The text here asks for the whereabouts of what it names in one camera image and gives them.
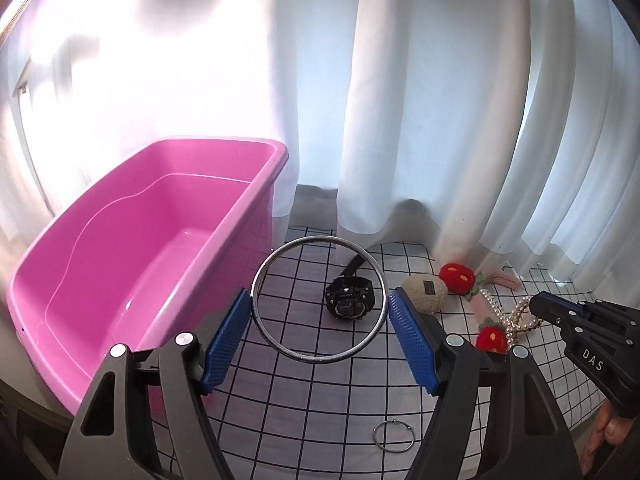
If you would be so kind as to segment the person's right hand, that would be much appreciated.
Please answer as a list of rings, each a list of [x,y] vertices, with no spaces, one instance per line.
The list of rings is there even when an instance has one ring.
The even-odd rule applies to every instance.
[[[603,443],[620,446],[628,436],[633,424],[633,419],[616,415],[612,403],[609,400],[604,400],[599,408],[588,442],[579,456],[582,474],[588,474],[591,470],[594,456]]]

